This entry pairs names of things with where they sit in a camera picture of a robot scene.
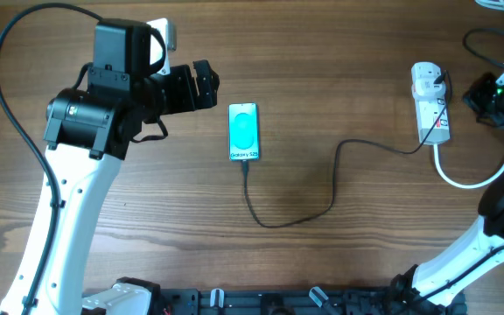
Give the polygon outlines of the turquoise screen smartphone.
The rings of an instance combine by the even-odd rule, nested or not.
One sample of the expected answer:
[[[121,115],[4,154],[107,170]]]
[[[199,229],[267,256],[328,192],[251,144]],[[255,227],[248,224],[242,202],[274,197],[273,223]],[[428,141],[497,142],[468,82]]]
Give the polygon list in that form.
[[[236,103],[228,106],[228,154],[231,161],[260,158],[257,110],[255,103]]]

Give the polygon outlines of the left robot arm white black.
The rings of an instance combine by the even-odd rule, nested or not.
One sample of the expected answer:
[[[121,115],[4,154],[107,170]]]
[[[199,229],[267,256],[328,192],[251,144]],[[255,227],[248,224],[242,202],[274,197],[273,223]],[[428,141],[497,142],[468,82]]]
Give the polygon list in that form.
[[[94,57],[45,113],[48,173],[17,276],[2,314],[81,314],[83,277],[96,223],[131,144],[145,124],[217,103],[218,74],[206,60],[171,66],[176,30],[105,18],[94,30]]]

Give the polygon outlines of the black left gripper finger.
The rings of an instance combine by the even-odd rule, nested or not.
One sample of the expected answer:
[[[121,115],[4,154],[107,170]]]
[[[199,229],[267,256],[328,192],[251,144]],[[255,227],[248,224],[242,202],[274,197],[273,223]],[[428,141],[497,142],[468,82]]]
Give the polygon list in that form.
[[[196,109],[210,109],[217,105],[217,88],[210,85],[198,86]]]
[[[219,75],[211,68],[208,60],[196,60],[192,63],[196,71],[198,90],[218,90],[220,86]]]

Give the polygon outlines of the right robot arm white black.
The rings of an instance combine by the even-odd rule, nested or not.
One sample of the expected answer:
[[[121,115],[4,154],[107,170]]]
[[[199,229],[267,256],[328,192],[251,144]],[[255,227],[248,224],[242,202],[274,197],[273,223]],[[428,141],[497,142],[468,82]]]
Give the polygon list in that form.
[[[388,291],[396,314],[448,314],[467,286],[504,263],[504,172],[485,190],[478,219],[450,247],[400,275]]]

